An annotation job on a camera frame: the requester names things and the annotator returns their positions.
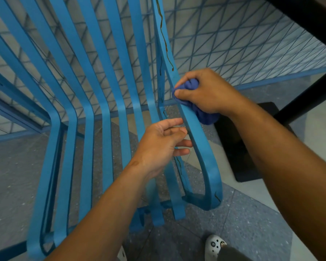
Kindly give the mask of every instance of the black table leg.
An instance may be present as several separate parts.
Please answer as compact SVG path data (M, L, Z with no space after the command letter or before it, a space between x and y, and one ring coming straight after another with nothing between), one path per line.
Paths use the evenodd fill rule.
M326 74L280 111L273 102L260 103L259 106L273 115L275 119L293 132L288 124L325 100ZM225 116L221 116L214 125L235 179L238 182L260 179L261 175L257 171L232 121Z

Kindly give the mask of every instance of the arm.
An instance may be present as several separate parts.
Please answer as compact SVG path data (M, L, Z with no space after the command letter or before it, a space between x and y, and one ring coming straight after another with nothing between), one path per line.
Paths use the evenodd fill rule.
M326 260L326 162L257 104L210 69L188 72L175 96L228 116L237 127L280 213L319 260Z
M146 129L123 172L46 260L115 260L146 183L162 171L172 156L190 152L175 149L192 147L190 140L184 140L186 128L174 127L182 123L181 118L167 119Z

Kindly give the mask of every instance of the forearm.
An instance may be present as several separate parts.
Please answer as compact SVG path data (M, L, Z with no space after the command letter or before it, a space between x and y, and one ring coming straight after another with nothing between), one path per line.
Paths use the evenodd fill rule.
M48 260L115 260L143 193L140 165L130 163Z
M288 224L326 260L326 162L247 99L230 118Z

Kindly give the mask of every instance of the hand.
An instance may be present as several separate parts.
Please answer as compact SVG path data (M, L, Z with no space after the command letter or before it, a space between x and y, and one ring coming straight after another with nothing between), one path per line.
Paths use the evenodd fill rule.
M132 160L128 166L142 166L148 179L156 177L174 156L190 153L188 148L176 149L176 146L192 147L185 127L174 127L183 123L182 118L166 119L146 128Z
M176 90L180 100L189 100L206 113L221 113L230 116L246 98L242 96L220 75L211 69L187 72L175 85L180 86L187 80L196 78L199 86L195 90Z

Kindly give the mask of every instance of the black table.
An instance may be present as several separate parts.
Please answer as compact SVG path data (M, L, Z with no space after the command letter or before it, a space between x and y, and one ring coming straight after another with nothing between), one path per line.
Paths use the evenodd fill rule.
M267 0L326 45L326 0ZM326 100L326 74L280 111L274 103L259 104L286 126ZM227 117L215 123L235 178L239 182L260 179L234 124Z

